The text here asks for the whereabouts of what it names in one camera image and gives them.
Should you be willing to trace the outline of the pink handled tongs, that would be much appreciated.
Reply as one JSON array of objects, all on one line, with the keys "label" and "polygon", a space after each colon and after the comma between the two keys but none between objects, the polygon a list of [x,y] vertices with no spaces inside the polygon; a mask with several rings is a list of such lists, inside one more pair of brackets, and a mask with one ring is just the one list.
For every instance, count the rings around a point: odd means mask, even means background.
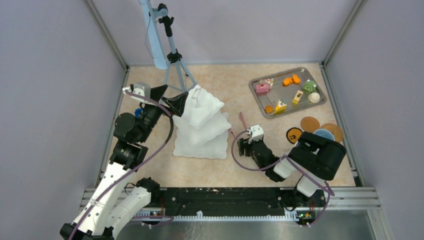
[{"label": "pink handled tongs", "polygon": [[[238,119],[239,119],[239,121],[241,122],[241,124],[242,124],[242,126],[243,126],[243,130],[245,131],[245,130],[247,130],[248,129],[248,126],[247,126],[247,123],[246,123],[246,121],[245,121],[245,118],[244,118],[244,115],[243,115],[243,113],[240,111],[239,113],[238,113]],[[236,138],[236,134],[234,133],[234,131],[230,128],[229,130],[228,130],[228,132],[234,137],[234,138]]]}]

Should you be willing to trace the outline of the white tiered pillow stand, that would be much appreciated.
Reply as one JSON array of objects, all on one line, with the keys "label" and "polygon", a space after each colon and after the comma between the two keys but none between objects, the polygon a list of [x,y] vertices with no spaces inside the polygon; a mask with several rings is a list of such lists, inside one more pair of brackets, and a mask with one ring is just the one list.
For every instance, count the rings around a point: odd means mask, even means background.
[{"label": "white tiered pillow stand", "polygon": [[229,130],[225,103],[200,85],[188,92],[181,117],[174,116],[177,127],[175,157],[224,160],[227,158]]}]

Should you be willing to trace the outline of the yellow triangular cake slice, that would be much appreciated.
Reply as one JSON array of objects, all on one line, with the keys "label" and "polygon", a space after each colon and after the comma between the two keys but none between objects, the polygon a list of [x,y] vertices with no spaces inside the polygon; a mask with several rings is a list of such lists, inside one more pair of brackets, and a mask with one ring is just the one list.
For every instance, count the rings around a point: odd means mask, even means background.
[{"label": "yellow triangular cake slice", "polygon": [[287,107],[286,101],[285,100],[282,100],[282,99],[279,99],[276,102],[276,106],[274,108],[273,115],[282,114],[286,110],[286,107]]}]

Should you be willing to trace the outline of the yellow rectangular cake slice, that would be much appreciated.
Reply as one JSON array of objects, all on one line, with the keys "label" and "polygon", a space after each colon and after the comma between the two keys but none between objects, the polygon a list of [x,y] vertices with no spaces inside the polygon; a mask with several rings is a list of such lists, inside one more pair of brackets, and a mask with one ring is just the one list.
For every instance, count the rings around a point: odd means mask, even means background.
[{"label": "yellow rectangular cake slice", "polygon": [[304,92],[303,92],[303,91],[298,90],[298,91],[296,92],[295,96],[293,97],[292,103],[293,103],[294,105],[297,105],[297,104],[300,102],[300,100],[301,100],[301,98],[302,98],[303,94],[304,94]]}]

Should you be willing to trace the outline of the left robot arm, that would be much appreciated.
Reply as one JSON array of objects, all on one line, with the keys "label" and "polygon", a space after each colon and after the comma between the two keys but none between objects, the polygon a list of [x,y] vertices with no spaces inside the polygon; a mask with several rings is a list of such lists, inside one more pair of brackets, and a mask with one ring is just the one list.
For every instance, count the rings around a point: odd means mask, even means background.
[{"label": "left robot arm", "polygon": [[[81,213],[65,223],[59,234],[65,240],[114,240],[123,227],[143,207],[160,202],[160,185],[150,177],[137,182],[132,192],[120,203],[117,200],[131,177],[170,141],[174,131],[173,117],[184,113],[189,93],[165,97],[168,85],[150,87],[135,83],[122,92],[139,101],[140,112],[121,113],[114,122],[113,136],[117,138],[108,167],[93,195]],[[147,141],[161,116],[169,119],[169,132],[164,143],[149,157]]]}]

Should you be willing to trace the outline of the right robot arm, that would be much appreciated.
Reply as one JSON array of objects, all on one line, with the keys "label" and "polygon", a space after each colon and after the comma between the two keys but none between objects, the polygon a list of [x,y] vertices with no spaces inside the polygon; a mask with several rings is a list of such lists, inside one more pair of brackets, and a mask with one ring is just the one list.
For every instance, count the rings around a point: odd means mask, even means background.
[{"label": "right robot arm", "polygon": [[248,138],[236,136],[231,145],[238,147],[239,156],[250,157],[257,167],[242,165],[232,153],[233,160],[241,168],[264,172],[276,183],[283,182],[293,173],[299,172],[301,177],[293,192],[293,200],[299,206],[307,206],[318,189],[332,197],[335,196],[329,181],[335,178],[347,153],[342,144],[313,133],[303,132],[288,152],[276,156],[265,144],[262,133],[254,135],[249,130],[247,134]]}]

